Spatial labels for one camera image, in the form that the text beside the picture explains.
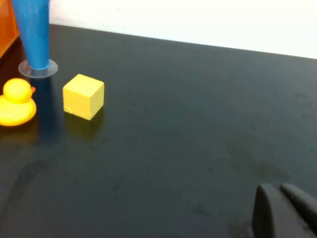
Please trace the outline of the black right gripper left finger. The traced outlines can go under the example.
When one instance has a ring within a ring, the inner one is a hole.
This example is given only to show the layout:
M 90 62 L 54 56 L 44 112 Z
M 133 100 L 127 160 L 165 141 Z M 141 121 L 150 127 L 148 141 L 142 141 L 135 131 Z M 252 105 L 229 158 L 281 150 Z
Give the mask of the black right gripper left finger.
M 314 232 L 279 188 L 258 185 L 252 216 L 256 238 L 312 238 Z

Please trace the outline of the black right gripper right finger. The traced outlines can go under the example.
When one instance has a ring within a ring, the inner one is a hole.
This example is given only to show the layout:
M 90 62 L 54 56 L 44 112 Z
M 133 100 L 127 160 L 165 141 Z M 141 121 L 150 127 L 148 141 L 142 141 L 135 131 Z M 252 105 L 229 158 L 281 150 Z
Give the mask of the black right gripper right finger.
M 317 199 L 301 188 L 283 183 L 280 190 L 288 198 L 301 218 L 309 225 L 313 232 L 317 231 Z

